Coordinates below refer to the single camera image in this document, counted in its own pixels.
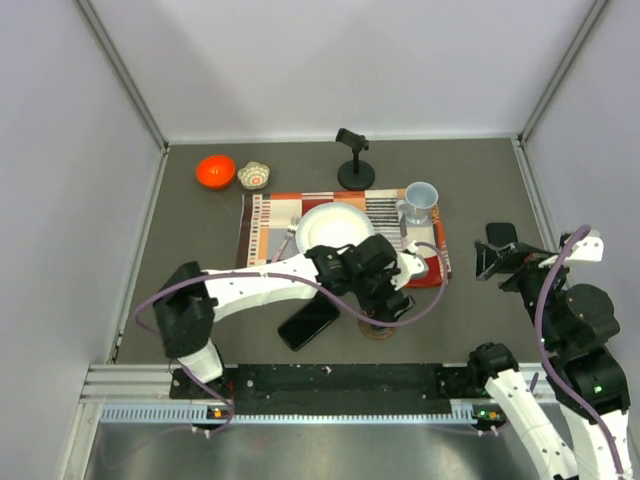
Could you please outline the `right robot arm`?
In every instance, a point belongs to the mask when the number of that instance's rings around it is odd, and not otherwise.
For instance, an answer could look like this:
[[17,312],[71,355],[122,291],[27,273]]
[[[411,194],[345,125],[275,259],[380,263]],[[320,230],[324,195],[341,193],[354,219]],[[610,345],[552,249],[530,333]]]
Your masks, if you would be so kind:
[[469,355],[467,384],[495,400],[542,479],[630,479],[630,395],[624,370],[606,347],[620,331],[609,295],[589,284],[567,286],[572,262],[599,262],[604,244],[565,235],[558,254],[523,243],[476,242],[476,277],[523,300],[541,348],[547,382],[569,427],[557,432],[509,349],[486,343]]

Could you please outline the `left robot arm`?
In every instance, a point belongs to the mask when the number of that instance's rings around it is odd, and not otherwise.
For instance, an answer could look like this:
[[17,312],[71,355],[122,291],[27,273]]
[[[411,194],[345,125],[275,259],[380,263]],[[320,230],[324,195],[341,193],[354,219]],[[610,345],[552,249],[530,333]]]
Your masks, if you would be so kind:
[[403,287],[427,272],[416,245],[398,251],[375,234],[358,245],[318,245],[276,263],[239,270],[204,271],[196,262],[186,263],[152,305],[166,356],[191,373],[197,390],[212,397],[227,382],[211,339],[215,322],[276,302],[351,293],[376,325],[390,326],[414,305]]

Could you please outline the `black clamp phone stand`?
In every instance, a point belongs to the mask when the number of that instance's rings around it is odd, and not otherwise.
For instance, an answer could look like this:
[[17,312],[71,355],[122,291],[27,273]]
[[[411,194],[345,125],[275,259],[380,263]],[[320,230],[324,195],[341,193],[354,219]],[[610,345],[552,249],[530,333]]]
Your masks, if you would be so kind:
[[350,191],[370,188],[375,181],[375,171],[369,163],[360,159],[360,153],[369,150],[369,140],[364,135],[340,128],[335,141],[349,147],[352,152],[352,160],[344,163],[338,170],[339,184]]

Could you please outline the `large black smartphone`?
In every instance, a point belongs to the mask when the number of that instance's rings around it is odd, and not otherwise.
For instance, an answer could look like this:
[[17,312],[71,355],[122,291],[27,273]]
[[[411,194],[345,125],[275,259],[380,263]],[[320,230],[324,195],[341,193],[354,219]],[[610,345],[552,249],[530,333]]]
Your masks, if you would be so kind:
[[338,307],[322,294],[317,294],[304,307],[284,321],[278,335],[292,351],[299,351],[340,316]]

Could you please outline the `small black smartphone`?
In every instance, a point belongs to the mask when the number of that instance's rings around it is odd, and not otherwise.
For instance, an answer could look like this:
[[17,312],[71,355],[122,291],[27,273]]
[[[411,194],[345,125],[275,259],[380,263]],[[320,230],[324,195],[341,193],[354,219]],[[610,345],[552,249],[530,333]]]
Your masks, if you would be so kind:
[[518,242],[515,226],[508,222],[490,222],[486,225],[488,243],[501,248]]

